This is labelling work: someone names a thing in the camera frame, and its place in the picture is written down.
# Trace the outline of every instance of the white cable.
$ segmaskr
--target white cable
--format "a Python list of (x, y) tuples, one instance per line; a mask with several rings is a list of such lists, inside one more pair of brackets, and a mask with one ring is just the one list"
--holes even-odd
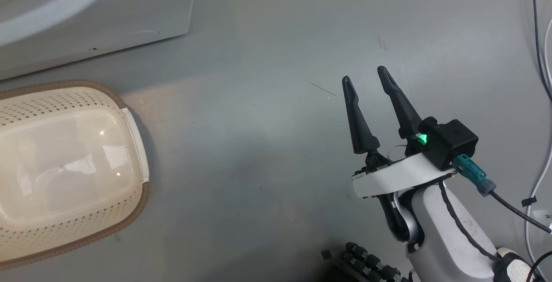
[[(550, 26), (552, 26), (552, 19), (548, 22), (548, 27), (546, 27), (546, 33), (544, 34), (544, 68), (546, 69), (546, 77), (548, 78), (548, 86), (552, 85), (552, 76), (550, 76), (550, 68), (548, 68), (548, 32), (550, 32)], [(544, 175), (546, 174), (546, 171), (548, 170), (548, 166), (550, 166), (550, 160), (552, 160), (552, 137), (550, 138), (550, 143), (548, 146), (548, 155), (546, 156), (546, 163), (544, 164), (542, 170), (540, 171), (539, 179), (537, 180), (533, 191), (531, 192), (530, 197), (534, 197), (536, 195), (536, 191), (538, 190), (540, 183), (544, 179)], [(531, 213), (531, 206), (527, 206), (526, 215), (529, 216)], [(533, 251), (531, 249), (531, 244), (529, 242), (529, 222), (525, 221), (525, 245), (527, 246), (527, 252), (529, 252), (529, 257), (531, 261), (535, 262), (535, 257), (533, 256)], [(536, 267), (537, 272), (540, 274), (544, 282), (548, 282), (546, 278), (544, 278), (544, 275), (540, 271), (540, 268)]]

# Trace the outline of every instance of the cable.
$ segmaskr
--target cable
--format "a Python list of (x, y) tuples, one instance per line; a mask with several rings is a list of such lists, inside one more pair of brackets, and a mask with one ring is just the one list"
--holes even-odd
[(500, 204), (502, 204), (503, 206), (507, 207), (508, 210), (514, 212), (515, 214), (517, 214), (519, 217), (521, 217), (522, 219), (532, 223), (533, 225), (535, 225), (536, 227), (539, 227), (540, 229), (546, 231), (547, 233), (552, 233), (552, 229), (550, 229), (550, 227), (546, 227), (545, 225), (535, 221), (534, 219), (532, 219), (530, 216), (527, 216), (525, 214), (523, 214), (522, 211), (519, 211), (518, 209), (516, 209), (515, 207), (513, 207), (511, 204), (507, 203), (504, 199), (500, 198), (500, 196), (497, 195), (497, 193), (494, 191), (494, 190), (491, 190), (489, 191), (489, 195), (491, 195), (493, 198), (495, 198)]
[[(537, 60), (539, 62), (539, 72), (540, 72), (540, 79), (543, 82), (544, 88), (546, 89), (546, 93), (548, 94), (548, 98), (550, 99), (550, 88), (548, 85), (546, 85), (546, 81), (544, 80), (544, 74), (542, 70), (542, 66), (540, 64), (540, 44), (539, 44), (539, 36), (538, 36), (538, 21), (536, 16), (536, 0), (533, 0), (533, 13), (534, 13), (534, 24), (535, 24), (535, 43), (536, 43), (536, 52), (537, 52)], [(544, 36), (544, 66), (546, 68), (546, 76), (548, 78), (548, 83), (552, 84), (552, 78), (550, 76), (550, 68), (548, 67), (548, 33), (550, 32), (550, 26), (552, 25), (552, 19), (548, 22), (548, 27), (546, 27), (546, 33)], [(548, 156), (546, 157), (546, 162), (544, 166), (541, 169), (539, 178), (533, 188), (533, 191), (531, 192), (530, 197), (534, 197), (536, 195), (536, 191), (538, 190), (540, 183), (544, 179), (544, 175), (546, 174), (546, 171), (548, 170), (548, 167), (550, 166), (550, 160), (552, 160), (552, 137), (550, 138), (549, 148), (548, 148)], [(527, 206), (526, 215), (530, 216), (531, 213), (531, 206)], [(535, 263), (535, 257), (533, 256), (533, 251), (531, 249), (530, 241), (529, 241), (529, 222), (525, 221), (525, 245), (527, 247), (527, 252), (529, 253), (529, 257), (533, 263)], [(540, 268), (538, 266), (535, 266), (536, 272), (540, 274), (544, 282), (548, 282), (546, 278), (544, 278), (544, 275), (540, 271)]]
[(501, 258), (487, 252), (487, 250), (481, 247), (481, 245), (479, 245), (479, 243), (477, 243), (471, 237), (471, 235), (467, 232), (466, 228), (464, 228), (464, 225), (462, 225), (462, 222), (458, 218), (458, 215), (456, 215), (456, 212), (454, 212), (454, 208), (452, 207), (452, 204), (448, 199), (447, 190), (445, 190), (445, 185), (443, 184), (443, 180), (439, 181), (439, 188), (441, 190), (441, 196), (443, 197), (443, 201), (445, 202), (445, 205), (447, 205), (447, 210), (449, 211), (450, 216), (454, 219), (454, 222), (456, 223), (456, 226), (461, 231), (461, 233), (463, 233), (466, 236), (469, 243), (471, 243), (471, 245), (473, 245), (473, 247), (475, 247), (479, 251), (479, 253), (483, 254), (484, 256), (487, 256), (493, 262), (499, 262)]
[(535, 21), (536, 60), (539, 63), (540, 80), (542, 80), (544, 89), (546, 89), (546, 94), (548, 94), (548, 99), (550, 99), (550, 102), (552, 102), (552, 94), (550, 93), (550, 88), (548, 87), (548, 84), (546, 83), (546, 79), (544, 78), (543, 66), (540, 62), (539, 25), (538, 25), (538, 20), (536, 18), (536, 0), (533, 0), (533, 13), (534, 13), (534, 21)]
[(529, 274), (527, 275), (527, 279), (525, 282), (531, 282), (531, 277), (533, 276), (533, 272), (535, 272), (535, 269), (539, 266), (539, 264), (546, 259), (546, 257), (552, 255), (552, 251), (545, 253), (539, 259), (536, 260), (536, 262), (531, 266), (531, 270), (529, 270)]

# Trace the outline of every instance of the beige plastic basket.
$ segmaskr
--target beige plastic basket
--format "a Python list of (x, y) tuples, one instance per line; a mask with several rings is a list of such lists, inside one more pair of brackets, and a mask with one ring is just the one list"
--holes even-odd
[(65, 81), (0, 93), (0, 270), (113, 234), (146, 204), (136, 123), (109, 88)]

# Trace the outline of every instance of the washing machine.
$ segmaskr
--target washing machine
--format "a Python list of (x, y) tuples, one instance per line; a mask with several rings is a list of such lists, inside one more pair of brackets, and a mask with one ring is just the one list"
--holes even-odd
[(0, 0), (0, 79), (188, 32), (193, 0)]

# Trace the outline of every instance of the gray floor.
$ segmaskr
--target gray floor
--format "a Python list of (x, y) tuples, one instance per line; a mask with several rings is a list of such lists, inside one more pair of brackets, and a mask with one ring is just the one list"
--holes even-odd
[[(551, 2), (539, 0), (542, 26)], [(113, 88), (139, 117), (152, 188), (117, 235), (0, 280), (310, 281), (320, 251), (347, 241), (409, 270), (378, 202), (351, 191), (363, 157), (341, 77), (384, 153), (403, 141), (379, 65), (422, 117), (463, 121), (480, 137), (475, 160), (519, 207), (550, 134), (532, 24), (530, 0), (196, 0), (187, 36), (4, 81)], [(518, 217), (465, 179), (449, 186), (496, 245), (525, 253)], [(532, 238), (536, 254), (552, 249)]]

